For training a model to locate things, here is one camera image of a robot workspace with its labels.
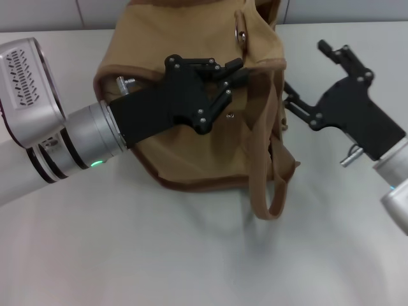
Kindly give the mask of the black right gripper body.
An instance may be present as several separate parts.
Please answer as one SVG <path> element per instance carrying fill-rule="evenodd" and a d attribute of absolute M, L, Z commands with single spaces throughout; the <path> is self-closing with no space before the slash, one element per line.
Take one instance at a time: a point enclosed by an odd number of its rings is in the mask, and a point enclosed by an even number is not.
<path fill-rule="evenodd" d="M 310 109 L 309 126 L 314 131 L 338 128 L 373 161 L 406 136 L 406 132 L 368 95 L 374 73 L 366 69 L 347 76 L 330 87 Z"/>

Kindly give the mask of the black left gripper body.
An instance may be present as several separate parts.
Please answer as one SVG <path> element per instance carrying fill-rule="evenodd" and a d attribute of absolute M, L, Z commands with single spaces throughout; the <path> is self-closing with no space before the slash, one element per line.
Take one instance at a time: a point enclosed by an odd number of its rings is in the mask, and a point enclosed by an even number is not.
<path fill-rule="evenodd" d="M 177 54 L 168 56 L 160 81 L 110 103 L 121 133 L 139 130 L 154 135 L 179 124 L 200 135 L 212 129 L 214 122 L 209 126 L 200 123 L 210 105 L 206 83 L 183 59 Z"/>

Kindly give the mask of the khaki canvas food bag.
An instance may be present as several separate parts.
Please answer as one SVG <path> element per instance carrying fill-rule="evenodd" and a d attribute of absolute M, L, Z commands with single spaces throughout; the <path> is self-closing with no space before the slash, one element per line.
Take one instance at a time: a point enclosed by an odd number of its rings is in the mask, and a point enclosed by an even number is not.
<path fill-rule="evenodd" d="M 249 83 L 211 132 L 173 127 L 133 146 L 133 154 L 162 186 L 179 191 L 248 187 L 259 219 L 278 218 L 297 162 L 282 142 L 283 45 L 275 32 L 281 0 L 131 0 L 94 77 L 98 100 L 120 96 L 116 79 L 140 85 L 159 80 L 164 60 L 240 57 Z"/>

